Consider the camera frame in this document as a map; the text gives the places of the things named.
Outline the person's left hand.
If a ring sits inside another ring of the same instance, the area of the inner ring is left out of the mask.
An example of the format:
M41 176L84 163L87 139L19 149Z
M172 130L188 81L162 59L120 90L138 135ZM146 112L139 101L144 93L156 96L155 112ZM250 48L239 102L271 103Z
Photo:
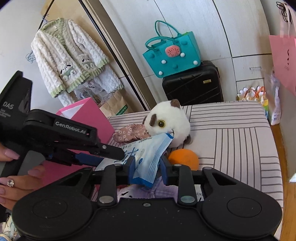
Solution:
M1 177L1 205L12 210L18 200L43 186L43 165L36 166L23 176Z

